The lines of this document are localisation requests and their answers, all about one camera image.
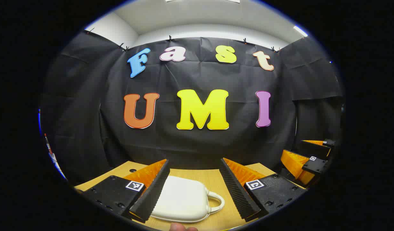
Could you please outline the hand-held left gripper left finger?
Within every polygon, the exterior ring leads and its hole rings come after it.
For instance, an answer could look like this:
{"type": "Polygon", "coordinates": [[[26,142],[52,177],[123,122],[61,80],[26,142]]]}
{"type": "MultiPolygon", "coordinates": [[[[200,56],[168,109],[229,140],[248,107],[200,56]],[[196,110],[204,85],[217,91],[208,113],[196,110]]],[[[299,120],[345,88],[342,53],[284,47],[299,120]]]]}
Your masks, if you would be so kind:
{"type": "Polygon", "coordinates": [[[75,189],[104,212],[145,223],[156,206],[169,173],[167,159],[150,165],[127,161],[75,186],[75,189]]]}

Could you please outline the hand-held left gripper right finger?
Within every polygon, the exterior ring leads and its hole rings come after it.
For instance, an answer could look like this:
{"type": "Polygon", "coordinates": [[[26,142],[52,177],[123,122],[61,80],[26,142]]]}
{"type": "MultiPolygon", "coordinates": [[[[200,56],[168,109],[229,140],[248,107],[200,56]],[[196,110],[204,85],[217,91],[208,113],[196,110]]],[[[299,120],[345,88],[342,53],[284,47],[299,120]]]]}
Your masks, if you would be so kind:
{"type": "Polygon", "coordinates": [[[219,171],[240,216],[245,221],[269,217],[307,192],[279,174],[265,176],[222,158],[219,171]]]}

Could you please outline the white suitcase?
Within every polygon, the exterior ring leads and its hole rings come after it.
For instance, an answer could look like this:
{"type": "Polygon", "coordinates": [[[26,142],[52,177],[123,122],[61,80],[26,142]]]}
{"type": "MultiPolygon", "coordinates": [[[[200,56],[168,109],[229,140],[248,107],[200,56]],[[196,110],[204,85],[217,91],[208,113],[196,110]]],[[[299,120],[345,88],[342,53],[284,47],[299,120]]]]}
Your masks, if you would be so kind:
{"type": "Polygon", "coordinates": [[[197,181],[168,176],[151,217],[167,222],[196,223],[223,209],[222,196],[197,181]]]}

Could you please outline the white ceiling light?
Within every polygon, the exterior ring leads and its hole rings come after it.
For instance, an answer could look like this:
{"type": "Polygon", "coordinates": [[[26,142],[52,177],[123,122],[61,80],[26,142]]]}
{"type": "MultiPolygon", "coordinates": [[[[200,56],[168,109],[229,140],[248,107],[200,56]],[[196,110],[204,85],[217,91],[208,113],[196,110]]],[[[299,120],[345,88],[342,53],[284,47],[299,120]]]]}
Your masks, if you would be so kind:
{"type": "Polygon", "coordinates": [[[301,28],[298,27],[297,25],[294,25],[293,29],[294,29],[295,31],[297,31],[297,32],[301,35],[301,37],[303,37],[303,38],[308,37],[307,32],[305,32],[303,29],[301,29],[301,28]]]}

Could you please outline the red and white object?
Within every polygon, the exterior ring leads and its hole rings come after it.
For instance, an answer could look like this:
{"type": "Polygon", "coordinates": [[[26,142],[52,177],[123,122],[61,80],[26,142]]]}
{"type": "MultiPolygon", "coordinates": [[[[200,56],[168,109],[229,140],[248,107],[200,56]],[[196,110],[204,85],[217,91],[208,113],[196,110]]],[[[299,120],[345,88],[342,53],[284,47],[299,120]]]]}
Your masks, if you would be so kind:
{"type": "Polygon", "coordinates": [[[50,155],[51,157],[54,157],[46,133],[44,133],[44,138],[45,138],[45,142],[46,142],[46,145],[47,145],[47,148],[48,148],[48,151],[49,151],[49,155],[50,155]]]}

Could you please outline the black backdrop cloth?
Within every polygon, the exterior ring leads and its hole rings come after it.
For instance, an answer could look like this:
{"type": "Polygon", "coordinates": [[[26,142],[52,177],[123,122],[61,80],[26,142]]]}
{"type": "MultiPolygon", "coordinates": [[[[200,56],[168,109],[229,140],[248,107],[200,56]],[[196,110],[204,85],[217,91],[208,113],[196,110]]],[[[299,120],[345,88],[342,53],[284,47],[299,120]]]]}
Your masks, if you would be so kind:
{"type": "Polygon", "coordinates": [[[339,140],[342,87],[311,38],[275,52],[223,38],[176,38],[124,52],[81,33],[53,60],[41,127],[79,185],[135,161],[217,169],[223,157],[279,172],[284,149],[339,140]]]}

